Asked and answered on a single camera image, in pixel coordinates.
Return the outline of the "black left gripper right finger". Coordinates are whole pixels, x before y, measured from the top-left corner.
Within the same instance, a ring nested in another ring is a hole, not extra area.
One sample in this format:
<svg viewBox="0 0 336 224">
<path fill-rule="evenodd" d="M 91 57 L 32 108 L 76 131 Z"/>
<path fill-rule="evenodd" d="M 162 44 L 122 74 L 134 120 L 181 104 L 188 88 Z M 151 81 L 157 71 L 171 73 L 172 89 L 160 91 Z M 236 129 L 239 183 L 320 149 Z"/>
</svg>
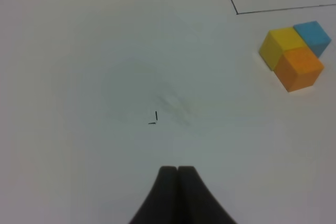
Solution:
<svg viewBox="0 0 336 224">
<path fill-rule="evenodd" d="M 193 166 L 180 166 L 178 223 L 235 223 Z"/>
</svg>

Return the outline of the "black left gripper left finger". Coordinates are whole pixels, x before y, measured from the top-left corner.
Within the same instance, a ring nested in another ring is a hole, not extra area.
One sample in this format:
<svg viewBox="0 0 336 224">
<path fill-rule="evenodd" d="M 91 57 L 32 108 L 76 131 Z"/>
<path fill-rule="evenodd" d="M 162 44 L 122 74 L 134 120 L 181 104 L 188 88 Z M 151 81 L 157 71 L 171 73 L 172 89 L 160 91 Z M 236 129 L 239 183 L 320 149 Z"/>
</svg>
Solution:
<svg viewBox="0 0 336 224">
<path fill-rule="evenodd" d="M 149 194 L 130 223 L 174 223 L 177 182 L 176 167 L 160 167 Z"/>
</svg>

